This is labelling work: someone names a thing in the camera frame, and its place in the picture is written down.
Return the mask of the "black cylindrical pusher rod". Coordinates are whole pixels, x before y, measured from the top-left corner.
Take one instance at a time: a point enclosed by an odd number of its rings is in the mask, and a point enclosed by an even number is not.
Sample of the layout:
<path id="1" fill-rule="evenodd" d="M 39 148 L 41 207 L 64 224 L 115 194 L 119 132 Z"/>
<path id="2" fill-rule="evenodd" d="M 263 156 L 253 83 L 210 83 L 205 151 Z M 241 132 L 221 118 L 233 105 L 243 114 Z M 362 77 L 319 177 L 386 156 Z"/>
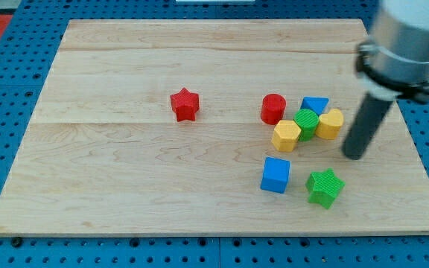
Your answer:
<path id="1" fill-rule="evenodd" d="M 380 100 L 365 94 L 341 150 L 348 159 L 361 159 L 390 110 L 391 100 Z"/>

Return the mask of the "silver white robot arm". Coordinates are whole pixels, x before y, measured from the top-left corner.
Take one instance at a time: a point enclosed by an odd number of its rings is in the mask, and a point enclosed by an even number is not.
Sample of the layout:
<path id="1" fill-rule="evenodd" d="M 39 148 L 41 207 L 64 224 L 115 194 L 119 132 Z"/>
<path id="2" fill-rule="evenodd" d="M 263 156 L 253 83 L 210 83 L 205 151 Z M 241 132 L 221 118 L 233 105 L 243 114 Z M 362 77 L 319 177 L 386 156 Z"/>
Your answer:
<path id="1" fill-rule="evenodd" d="M 365 97 L 343 142 L 349 159 L 365 153 L 392 103 L 429 101 L 429 0 L 383 0 L 367 38 L 357 45 Z"/>

